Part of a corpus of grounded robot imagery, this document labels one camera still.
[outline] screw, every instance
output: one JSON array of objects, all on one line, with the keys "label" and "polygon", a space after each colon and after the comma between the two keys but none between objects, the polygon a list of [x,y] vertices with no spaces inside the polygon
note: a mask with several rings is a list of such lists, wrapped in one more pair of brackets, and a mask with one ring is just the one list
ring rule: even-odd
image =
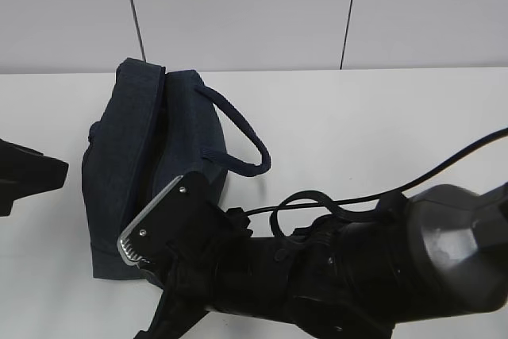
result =
[{"label": "screw", "polygon": [[275,262],[284,261],[288,256],[289,252],[286,249],[282,248],[275,252],[274,260]]}]

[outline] bag handle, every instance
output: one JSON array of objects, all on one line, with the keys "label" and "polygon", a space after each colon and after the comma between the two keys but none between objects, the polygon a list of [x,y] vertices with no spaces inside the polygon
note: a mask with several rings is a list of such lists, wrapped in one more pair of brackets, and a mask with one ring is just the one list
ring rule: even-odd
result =
[{"label": "bag handle", "polygon": [[240,131],[256,146],[261,154],[261,164],[245,163],[227,152],[221,152],[209,147],[201,148],[201,156],[204,159],[211,160],[238,175],[253,177],[268,171],[271,167],[270,154],[264,143],[256,135],[254,129],[250,126],[243,115],[233,106],[222,94],[214,89],[203,86],[197,87],[196,91],[207,97],[224,113]]}]

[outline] white table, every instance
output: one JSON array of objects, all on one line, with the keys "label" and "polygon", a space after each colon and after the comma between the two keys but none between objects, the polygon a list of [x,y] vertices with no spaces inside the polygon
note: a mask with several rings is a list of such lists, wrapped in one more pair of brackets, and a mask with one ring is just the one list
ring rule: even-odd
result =
[{"label": "white table", "polygon": [[[272,169],[231,175],[223,206],[278,203],[318,189],[348,198],[396,187],[508,122],[508,68],[396,71],[205,73],[268,146]],[[89,125],[100,118],[113,74],[0,76],[0,137],[66,160],[62,190],[15,202],[0,219],[0,336],[17,339],[130,339],[146,329],[160,291],[145,281],[91,276],[80,161]],[[229,151],[256,150],[224,121]],[[500,141],[418,189],[454,183],[483,193],[507,181]],[[281,214],[288,232],[318,211]],[[253,218],[269,234],[267,216]],[[504,339],[508,309],[400,325],[395,339]],[[209,339],[308,337],[293,326],[209,314],[186,336]]]}]

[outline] black cable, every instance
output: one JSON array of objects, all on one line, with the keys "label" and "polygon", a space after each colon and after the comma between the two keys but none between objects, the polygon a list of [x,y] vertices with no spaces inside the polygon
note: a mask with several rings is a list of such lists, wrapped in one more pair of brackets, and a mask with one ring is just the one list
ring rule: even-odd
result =
[{"label": "black cable", "polygon": [[[415,180],[412,180],[403,186],[394,188],[393,190],[380,192],[378,194],[369,195],[369,196],[363,196],[361,198],[347,198],[344,200],[334,200],[334,202],[337,205],[346,205],[346,204],[357,204],[359,202],[371,202],[372,200],[377,200],[384,194],[387,194],[388,192],[392,191],[407,191],[411,188],[416,187],[417,185],[425,182],[426,180],[429,180],[430,178],[434,177],[435,175],[439,174],[446,168],[450,167],[451,165],[455,164],[459,160],[463,159],[464,157],[470,155],[474,151],[478,150],[479,148],[482,148],[483,146],[486,146],[487,144],[490,144],[498,139],[508,137],[508,128],[501,129],[499,131],[496,131],[494,133],[491,133],[489,135],[486,135],[483,138],[478,139],[477,141],[471,143],[466,148],[463,148],[458,153],[456,153],[453,156],[450,156],[447,160],[445,160],[443,163],[439,164],[432,170],[426,172],[424,175],[420,176],[419,178],[416,178]],[[277,210],[299,210],[303,208],[318,208],[322,207],[322,203],[320,202],[306,202],[301,204],[292,204],[290,206],[284,205],[284,206],[266,206],[264,208],[257,208],[255,210],[249,210],[245,212],[247,216],[252,216],[253,214],[263,214],[266,212],[272,212],[275,209]]]}]

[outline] navy blue bag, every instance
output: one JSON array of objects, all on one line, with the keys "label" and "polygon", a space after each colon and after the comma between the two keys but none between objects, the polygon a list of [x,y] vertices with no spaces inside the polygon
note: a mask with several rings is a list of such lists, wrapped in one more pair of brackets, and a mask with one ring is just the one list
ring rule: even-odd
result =
[{"label": "navy blue bag", "polygon": [[[95,278],[143,278],[117,251],[121,231],[177,175],[200,171],[221,197],[227,171],[255,176],[270,169],[270,155],[249,123],[196,71],[127,59],[117,69],[112,97],[90,128],[82,189]],[[261,153],[261,164],[230,156],[214,105]]]}]

